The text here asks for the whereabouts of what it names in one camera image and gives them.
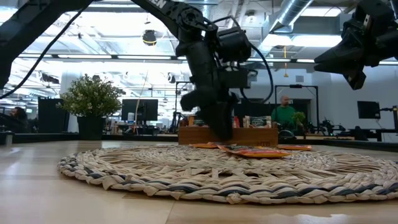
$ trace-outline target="potted plant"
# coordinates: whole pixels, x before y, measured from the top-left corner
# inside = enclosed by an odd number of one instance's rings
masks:
[[[292,116],[293,121],[296,123],[296,129],[297,126],[303,125],[303,121],[305,120],[305,114],[303,112],[295,112]]]
[[[91,78],[87,74],[72,81],[67,92],[60,95],[60,108],[77,116],[79,135],[82,140],[101,140],[104,117],[121,107],[119,93],[111,81]]]

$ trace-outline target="table surface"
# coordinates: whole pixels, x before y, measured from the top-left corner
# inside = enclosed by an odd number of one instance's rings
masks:
[[[0,147],[0,217],[19,223],[397,223],[398,200],[328,205],[225,205],[174,201],[105,191],[66,178],[58,160],[99,147],[170,144],[132,141],[65,141]],[[398,153],[315,146],[321,151],[365,154],[398,161]]]

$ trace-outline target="wooden crate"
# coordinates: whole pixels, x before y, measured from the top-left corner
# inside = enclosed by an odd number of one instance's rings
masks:
[[[220,142],[210,128],[180,127],[178,144],[198,144]],[[270,146],[278,145],[278,130],[274,128],[234,128],[232,140],[227,144],[242,146]]]

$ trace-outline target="green shirt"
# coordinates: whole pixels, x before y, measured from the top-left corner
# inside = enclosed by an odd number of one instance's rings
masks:
[[[294,124],[292,116],[295,113],[295,109],[293,107],[291,107],[291,106],[286,106],[286,107],[278,106],[276,108],[276,112],[278,114],[277,117],[275,115],[275,110],[273,110],[273,112],[271,114],[272,121],[276,121],[276,122],[278,122],[280,124],[286,124],[286,123]]]

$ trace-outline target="green plant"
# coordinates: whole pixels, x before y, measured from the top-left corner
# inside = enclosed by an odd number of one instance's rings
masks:
[[[58,107],[75,116],[109,116],[121,107],[118,89],[111,81],[102,81],[88,75],[72,81],[66,93],[60,95]]]
[[[292,116],[292,119],[293,119],[295,122],[300,122],[300,123],[302,123],[302,122],[305,120],[305,115],[304,115],[303,112],[295,112],[295,113],[293,114],[293,116]]]

